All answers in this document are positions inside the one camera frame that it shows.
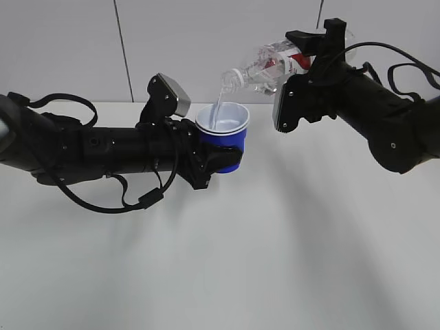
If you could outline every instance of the white tabletop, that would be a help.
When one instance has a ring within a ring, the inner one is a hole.
[[[97,104],[98,126],[142,107]],[[341,120],[282,134],[272,106],[249,109],[238,171],[200,191],[177,178],[146,211],[94,214],[0,167],[2,330],[440,328],[440,163],[389,173]],[[127,177],[131,202],[157,186]],[[115,180],[73,189],[120,206]]]

